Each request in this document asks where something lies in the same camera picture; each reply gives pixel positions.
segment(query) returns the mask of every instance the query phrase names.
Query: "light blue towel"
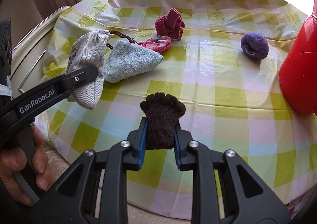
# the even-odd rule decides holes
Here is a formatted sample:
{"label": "light blue towel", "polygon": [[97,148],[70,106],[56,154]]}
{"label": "light blue towel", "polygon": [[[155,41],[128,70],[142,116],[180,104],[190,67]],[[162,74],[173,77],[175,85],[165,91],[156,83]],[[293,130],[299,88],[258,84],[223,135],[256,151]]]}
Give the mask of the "light blue towel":
{"label": "light blue towel", "polygon": [[163,56],[138,44],[119,40],[105,62],[103,78],[110,83],[154,70]]}

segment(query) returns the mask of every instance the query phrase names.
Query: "brown knitted glove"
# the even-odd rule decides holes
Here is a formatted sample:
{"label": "brown knitted glove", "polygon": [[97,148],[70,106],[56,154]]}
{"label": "brown knitted glove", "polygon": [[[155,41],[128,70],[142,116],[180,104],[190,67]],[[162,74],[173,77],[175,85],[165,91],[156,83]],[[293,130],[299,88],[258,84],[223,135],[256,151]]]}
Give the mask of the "brown knitted glove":
{"label": "brown knitted glove", "polygon": [[175,96],[164,93],[150,94],[140,103],[147,117],[146,149],[172,149],[174,129],[186,107]]}

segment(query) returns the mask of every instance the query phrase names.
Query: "herringbone fabric bag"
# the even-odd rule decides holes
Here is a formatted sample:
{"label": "herringbone fabric bag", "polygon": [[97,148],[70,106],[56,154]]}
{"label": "herringbone fabric bag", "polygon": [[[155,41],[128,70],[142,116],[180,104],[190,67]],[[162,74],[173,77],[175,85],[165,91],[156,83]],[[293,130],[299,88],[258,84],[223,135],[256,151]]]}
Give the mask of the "herringbone fabric bag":
{"label": "herringbone fabric bag", "polygon": [[67,66],[67,73],[79,70],[89,65],[98,69],[98,77],[74,90],[72,96],[67,100],[76,101],[80,106],[93,110],[103,89],[103,66],[106,45],[109,37],[112,36],[109,30],[97,30],[81,36],[72,46]]}

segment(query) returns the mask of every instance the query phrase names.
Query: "finger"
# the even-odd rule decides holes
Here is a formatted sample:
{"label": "finger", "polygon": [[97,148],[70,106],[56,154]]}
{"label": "finger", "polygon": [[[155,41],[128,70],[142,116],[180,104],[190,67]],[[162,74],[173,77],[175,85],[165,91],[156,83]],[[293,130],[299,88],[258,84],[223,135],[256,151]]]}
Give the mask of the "finger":
{"label": "finger", "polygon": [[32,201],[25,195],[12,176],[12,172],[23,170],[25,165],[26,155],[21,148],[1,150],[0,178],[14,200],[32,206]]}
{"label": "finger", "polygon": [[36,176],[36,184],[39,188],[47,191],[54,183],[52,170],[49,165],[46,166],[43,174],[38,174]]}
{"label": "finger", "polygon": [[42,133],[36,127],[33,127],[33,139],[34,139],[34,143],[36,145],[43,145],[44,144],[44,138],[42,136]]}
{"label": "finger", "polygon": [[49,158],[42,146],[35,147],[35,153],[32,158],[32,164],[37,173],[43,174],[49,162]]}
{"label": "finger", "polygon": [[23,170],[26,161],[26,155],[21,148],[2,149],[0,152],[0,175],[10,177],[13,171]]}

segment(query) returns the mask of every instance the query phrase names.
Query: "plastic tablecloth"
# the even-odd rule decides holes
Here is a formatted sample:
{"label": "plastic tablecloth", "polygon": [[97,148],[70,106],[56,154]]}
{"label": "plastic tablecloth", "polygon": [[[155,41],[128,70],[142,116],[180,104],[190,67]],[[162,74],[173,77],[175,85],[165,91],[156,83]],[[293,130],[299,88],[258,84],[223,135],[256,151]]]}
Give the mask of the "plastic tablecloth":
{"label": "plastic tablecloth", "polygon": [[[172,7],[186,28],[182,40],[163,52],[163,62],[154,71],[105,82],[93,111],[66,100],[47,110],[41,120],[48,125],[48,142],[69,163],[87,148],[109,149],[138,128],[145,116],[140,102],[164,92],[186,105],[180,124],[195,140],[217,151],[234,149],[285,204],[303,195],[317,183],[316,116],[291,109],[278,71],[307,16],[284,0],[84,0],[58,18],[43,80],[65,72],[81,35],[117,29],[145,41],[156,35],[155,20]],[[251,60],[241,50],[249,31],[267,37],[266,59]],[[177,170],[173,150],[147,151],[142,170],[128,171],[127,178],[128,202],[190,219],[192,172]]]}

